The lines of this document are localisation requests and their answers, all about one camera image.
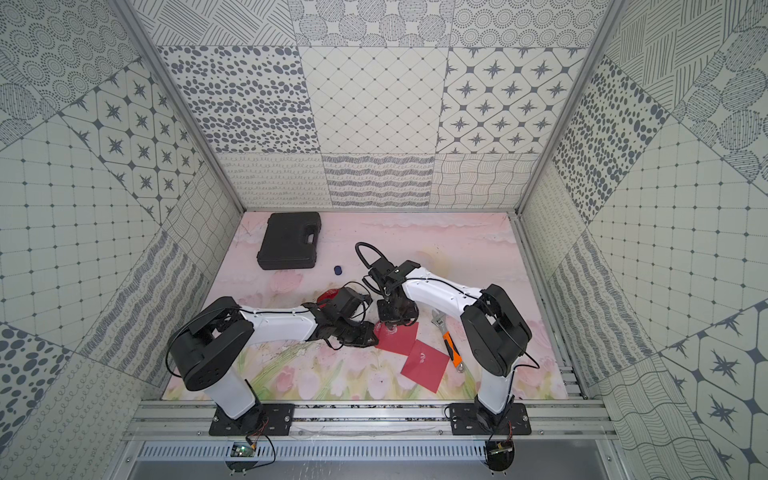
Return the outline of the orange adjustable wrench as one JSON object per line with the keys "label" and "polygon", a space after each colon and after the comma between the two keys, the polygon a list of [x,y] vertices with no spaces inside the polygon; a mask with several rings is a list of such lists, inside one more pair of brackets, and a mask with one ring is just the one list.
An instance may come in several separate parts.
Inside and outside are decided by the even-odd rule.
{"label": "orange adjustable wrench", "polygon": [[465,365],[463,362],[463,358],[460,355],[453,338],[449,332],[447,323],[446,323],[446,314],[439,310],[433,310],[432,311],[432,324],[435,325],[440,333],[441,337],[443,339],[444,345],[446,347],[446,351],[448,353],[448,356],[454,366],[454,368],[459,372],[463,373],[465,370]]}

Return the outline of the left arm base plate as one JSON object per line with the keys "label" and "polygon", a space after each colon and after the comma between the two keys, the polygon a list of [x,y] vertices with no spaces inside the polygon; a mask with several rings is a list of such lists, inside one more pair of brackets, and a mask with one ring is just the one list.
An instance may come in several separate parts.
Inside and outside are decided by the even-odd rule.
{"label": "left arm base plate", "polygon": [[295,405],[291,403],[257,403],[242,416],[232,419],[216,407],[208,434],[212,437],[245,437],[266,434],[288,436]]}

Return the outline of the right circuit board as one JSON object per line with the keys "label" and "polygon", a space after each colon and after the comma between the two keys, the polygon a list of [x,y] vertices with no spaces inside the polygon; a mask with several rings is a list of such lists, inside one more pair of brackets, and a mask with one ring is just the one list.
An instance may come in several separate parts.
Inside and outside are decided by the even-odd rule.
{"label": "right circuit board", "polygon": [[485,464],[492,472],[504,472],[514,462],[515,446],[512,440],[485,442]]}

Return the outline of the black plastic case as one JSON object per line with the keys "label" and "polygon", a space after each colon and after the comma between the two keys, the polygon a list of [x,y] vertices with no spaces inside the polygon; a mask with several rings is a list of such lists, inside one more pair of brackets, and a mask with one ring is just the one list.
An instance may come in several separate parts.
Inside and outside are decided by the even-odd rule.
{"label": "black plastic case", "polygon": [[267,220],[257,263],[263,270],[313,268],[321,228],[318,212],[272,214]]}

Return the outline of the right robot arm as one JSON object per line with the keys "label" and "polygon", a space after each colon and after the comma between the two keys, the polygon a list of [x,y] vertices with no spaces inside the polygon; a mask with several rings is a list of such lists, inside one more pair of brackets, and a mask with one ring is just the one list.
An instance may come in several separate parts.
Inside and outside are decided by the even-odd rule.
{"label": "right robot arm", "polygon": [[384,324],[416,320],[419,304],[459,319],[469,351],[482,370],[476,396],[480,412],[490,418],[506,412],[513,369],[527,352],[532,331],[501,286],[461,285],[410,260],[395,266],[379,259],[368,268],[368,276],[375,283],[371,290],[381,296],[377,308]]}

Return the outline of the circuit board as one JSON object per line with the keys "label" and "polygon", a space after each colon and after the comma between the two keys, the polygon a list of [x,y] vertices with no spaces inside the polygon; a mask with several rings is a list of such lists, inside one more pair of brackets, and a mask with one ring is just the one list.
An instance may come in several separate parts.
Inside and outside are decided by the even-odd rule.
{"label": "circuit board", "polygon": [[231,473],[245,474],[258,466],[256,447],[250,443],[235,443],[225,461]]}
{"label": "circuit board", "polygon": [[504,472],[514,462],[515,446],[512,440],[485,442],[485,464],[492,472]]}

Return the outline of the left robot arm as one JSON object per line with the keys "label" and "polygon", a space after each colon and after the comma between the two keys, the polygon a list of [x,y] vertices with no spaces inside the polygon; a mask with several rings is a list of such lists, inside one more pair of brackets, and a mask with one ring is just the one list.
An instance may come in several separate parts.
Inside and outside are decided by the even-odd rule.
{"label": "left robot arm", "polygon": [[378,344],[365,319],[372,298],[348,287],[289,310],[244,307],[224,296],[173,333],[165,364],[189,391],[203,391],[227,418],[238,421],[259,404],[234,367],[246,347],[271,342],[314,342],[368,348]]}

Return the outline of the aluminium mounting rail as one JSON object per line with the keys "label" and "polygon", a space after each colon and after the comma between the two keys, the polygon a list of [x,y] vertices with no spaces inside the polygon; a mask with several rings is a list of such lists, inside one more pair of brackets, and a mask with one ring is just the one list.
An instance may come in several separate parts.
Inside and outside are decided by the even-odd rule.
{"label": "aluminium mounting rail", "polygon": [[[455,436],[448,419],[452,401],[307,401],[295,405],[288,436],[277,440],[432,440],[488,437],[514,440],[614,440],[617,433],[599,400],[523,400],[532,427],[530,435]],[[241,440],[208,434],[216,411],[209,401],[143,401],[123,435],[126,440]]]}

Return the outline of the left circuit board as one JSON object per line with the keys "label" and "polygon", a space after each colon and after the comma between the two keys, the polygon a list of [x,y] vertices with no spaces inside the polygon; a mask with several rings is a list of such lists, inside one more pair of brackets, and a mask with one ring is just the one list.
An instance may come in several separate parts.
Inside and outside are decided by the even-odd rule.
{"label": "left circuit board", "polygon": [[250,443],[235,443],[225,461],[231,473],[245,474],[258,466],[256,447]]}

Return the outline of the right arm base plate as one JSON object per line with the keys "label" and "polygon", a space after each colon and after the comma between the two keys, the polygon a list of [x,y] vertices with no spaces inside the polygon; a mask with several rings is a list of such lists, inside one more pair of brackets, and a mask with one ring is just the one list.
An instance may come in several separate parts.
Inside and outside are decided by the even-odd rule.
{"label": "right arm base plate", "polygon": [[448,419],[455,436],[530,435],[532,427],[525,405],[510,403],[498,414],[479,403],[448,405]]}

